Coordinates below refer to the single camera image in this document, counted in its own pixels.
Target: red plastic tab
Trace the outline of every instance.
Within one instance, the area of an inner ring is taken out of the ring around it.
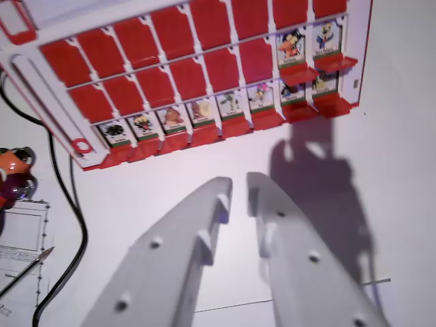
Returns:
[[[359,60],[345,57],[342,53],[337,53],[315,60],[315,67],[319,70],[324,70],[326,73],[337,72],[338,70],[345,70],[355,66]]]
[[[268,129],[283,124],[283,118],[274,108],[251,113],[254,130]]]
[[[151,19],[167,59],[194,53],[188,18],[177,7],[152,12]]]
[[[192,58],[170,64],[177,90],[183,100],[206,95],[203,69]]]
[[[352,106],[339,96],[338,93],[331,93],[316,97],[313,99],[313,104],[319,110],[320,114],[326,118],[333,118],[349,114]]]
[[[77,40],[100,78],[124,72],[123,58],[112,36],[94,29],[77,35]]]
[[[316,18],[326,17],[347,11],[347,0],[313,0]]]
[[[41,46],[40,50],[65,86],[72,87],[91,81],[91,72],[77,47],[59,40]]]
[[[232,0],[232,7],[240,40],[268,33],[267,0]]]
[[[150,107],[156,108],[174,103],[174,92],[167,73],[158,67],[136,73],[136,78],[144,91]]]
[[[118,22],[114,24],[114,30],[134,69],[159,63],[159,52],[150,27],[139,18]]]
[[[193,131],[190,147],[214,143],[219,140],[216,124],[197,127]]]
[[[120,114],[133,114],[144,110],[135,82],[128,80],[126,76],[106,80],[103,85]]]
[[[251,131],[245,116],[235,117],[223,121],[223,138],[231,138],[248,134]]]
[[[129,162],[143,160],[152,155],[156,155],[159,149],[159,138],[152,138],[150,140],[144,140],[138,142],[138,148],[135,153],[129,158]]]
[[[240,44],[239,53],[247,84],[273,77],[271,45],[263,37]]]
[[[203,50],[230,43],[230,26],[224,2],[191,0],[189,6]]]
[[[77,107],[91,123],[114,118],[112,108],[103,92],[93,85],[86,85],[68,91]]]
[[[272,0],[272,4],[277,29],[307,21],[307,0]]]
[[[302,84],[315,80],[319,75],[316,70],[307,66],[306,63],[299,65],[289,66],[280,69],[280,77],[286,85]]]
[[[11,34],[7,26],[0,19],[1,29],[3,29],[3,32],[7,35],[9,40],[17,46],[35,40],[36,39],[35,27],[33,26],[29,16],[27,15],[25,11],[25,7],[20,3],[20,1],[11,0],[11,2],[15,7],[16,13],[19,15],[19,17],[17,15],[16,17],[14,17],[14,19],[21,19],[21,21],[26,25],[27,30],[19,32],[17,34]]]
[[[283,115],[286,117],[286,121],[291,124],[297,121],[310,119],[318,115],[318,113],[314,111],[314,109],[312,109],[306,101],[287,104],[282,106],[282,109]]]
[[[205,53],[204,62],[214,92],[239,86],[236,56],[227,48]]]

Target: red slot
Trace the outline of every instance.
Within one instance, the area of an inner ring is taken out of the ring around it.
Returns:
[[[152,12],[151,19],[167,59],[194,53],[188,18],[177,7]]]
[[[142,98],[136,88],[135,82],[125,76],[113,78],[103,82],[110,98],[120,114],[133,114],[144,110]]]
[[[240,40],[268,33],[266,0],[232,0],[233,17]]]
[[[230,43],[230,26],[224,2],[192,0],[189,6],[203,50]]]
[[[254,130],[268,129],[283,124],[283,118],[275,111],[274,108],[259,111],[251,114],[253,119]]]
[[[219,139],[216,124],[197,127],[193,131],[190,147],[214,143]]]
[[[44,44],[40,50],[65,86],[72,87],[91,81],[91,72],[77,47],[59,40]]]
[[[316,18],[326,17],[347,11],[347,0],[313,0]]]
[[[272,0],[272,4],[277,29],[307,21],[307,0]]]
[[[112,36],[94,29],[77,35],[77,40],[100,78],[124,72],[123,58]]]
[[[83,116],[91,123],[114,118],[112,108],[103,92],[93,85],[86,85],[68,91]]]
[[[167,73],[158,67],[136,73],[136,78],[144,91],[150,107],[156,108],[174,103],[174,92]]]
[[[263,37],[240,44],[239,53],[247,84],[273,77],[271,45]]]
[[[136,69],[159,63],[158,50],[150,27],[139,18],[114,24],[114,30],[131,66]]]
[[[203,69],[192,58],[170,64],[172,77],[183,100],[206,95]]]
[[[239,86],[236,56],[227,48],[205,53],[204,62],[214,92]]]

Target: black cable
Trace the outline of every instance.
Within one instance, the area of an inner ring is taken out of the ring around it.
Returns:
[[[36,119],[28,114],[25,114],[21,110],[19,110],[9,99],[9,97],[5,93],[5,81],[6,81],[6,74],[1,72],[2,75],[0,77],[0,96],[3,98],[5,103],[19,116],[22,118],[30,121],[31,123],[34,123],[36,125],[42,126],[46,128],[48,133],[48,143],[50,145],[50,156],[52,160],[53,170],[54,174],[56,175],[56,179],[58,181],[59,186],[62,189],[62,192],[64,196],[66,197],[68,204],[71,206],[71,209],[73,210],[77,221],[80,225],[80,229],[82,231],[82,241],[80,243],[79,249],[74,256],[74,259],[69,264],[68,268],[65,270],[65,272],[62,274],[62,276],[59,278],[59,280],[55,283],[55,285],[52,287],[52,289],[49,291],[45,299],[38,305],[38,307],[35,310],[35,313],[33,314],[32,319],[32,327],[38,327],[38,324],[40,322],[41,314],[43,313],[44,309],[50,304],[50,302],[55,298],[55,296],[63,289],[65,284],[69,281],[71,276],[76,271],[78,265],[80,264],[80,261],[83,258],[83,255],[87,249],[88,245],[88,230],[87,225],[84,221],[82,210],[80,208],[80,204],[78,201],[78,195],[77,195],[77,189],[76,189],[76,182],[74,180],[74,165],[73,165],[73,158],[69,156],[69,177],[71,180],[72,190],[73,190],[73,196],[74,201],[72,200],[70,194],[68,193],[67,188],[65,187],[65,183],[63,182],[63,179],[61,177],[61,174],[59,172],[59,167],[57,165],[57,159],[56,159],[56,152],[55,152],[55,144],[53,140],[53,135],[50,132],[50,130],[45,126],[45,124],[39,120]]]

